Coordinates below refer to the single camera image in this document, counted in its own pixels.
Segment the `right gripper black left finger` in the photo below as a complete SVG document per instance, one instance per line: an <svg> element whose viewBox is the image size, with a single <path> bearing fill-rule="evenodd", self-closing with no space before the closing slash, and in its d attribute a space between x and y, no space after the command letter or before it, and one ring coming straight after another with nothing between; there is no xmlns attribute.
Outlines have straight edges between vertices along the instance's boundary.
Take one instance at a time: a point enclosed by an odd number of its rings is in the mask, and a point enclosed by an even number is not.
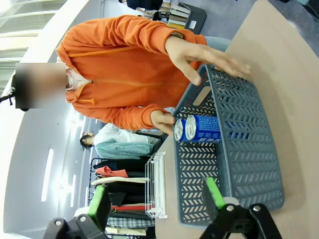
<svg viewBox="0 0 319 239"><path fill-rule="evenodd" d="M111 200L106 186L98 186L88 212L66 221L52 219L45 231L45 239L106 239L105 228L111 212Z"/></svg>

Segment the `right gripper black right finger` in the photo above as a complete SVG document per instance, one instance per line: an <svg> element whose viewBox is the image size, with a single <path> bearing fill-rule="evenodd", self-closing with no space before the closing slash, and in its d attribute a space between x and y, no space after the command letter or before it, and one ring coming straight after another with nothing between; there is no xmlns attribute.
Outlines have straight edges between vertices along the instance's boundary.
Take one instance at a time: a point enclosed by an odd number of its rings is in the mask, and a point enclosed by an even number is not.
<svg viewBox="0 0 319 239"><path fill-rule="evenodd" d="M281 239L282 236L264 204L248 208L234 197L223 197L212 177L203 179L202 198L211 223L202 239L228 239L240 234L245 239Z"/></svg>

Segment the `person's right hand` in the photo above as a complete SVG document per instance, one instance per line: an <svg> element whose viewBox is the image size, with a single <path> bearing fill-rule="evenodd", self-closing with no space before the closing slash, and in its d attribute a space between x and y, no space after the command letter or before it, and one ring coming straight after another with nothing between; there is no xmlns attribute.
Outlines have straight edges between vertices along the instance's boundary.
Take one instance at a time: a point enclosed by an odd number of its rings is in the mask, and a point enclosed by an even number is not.
<svg viewBox="0 0 319 239"><path fill-rule="evenodd" d="M152 111L150 114L152 124L160 129L162 132L168 135L173 134L173 126L175 124L175 118L169 114L162 111Z"/></svg>

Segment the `person's left hand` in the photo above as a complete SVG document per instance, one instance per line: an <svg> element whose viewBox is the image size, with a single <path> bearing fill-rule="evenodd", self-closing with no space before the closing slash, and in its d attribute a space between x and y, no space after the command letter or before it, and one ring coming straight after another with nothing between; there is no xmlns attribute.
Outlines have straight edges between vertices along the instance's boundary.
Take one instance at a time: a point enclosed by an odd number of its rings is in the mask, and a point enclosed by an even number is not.
<svg viewBox="0 0 319 239"><path fill-rule="evenodd" d="M231 76L244 77L250 74L250 66L239 63L227 53L207 45L190 43L176 36L170 36L165 42L165 49L175 67L197 86L201 84L201 77L190 66L194 61L212 64Z"/></svg>

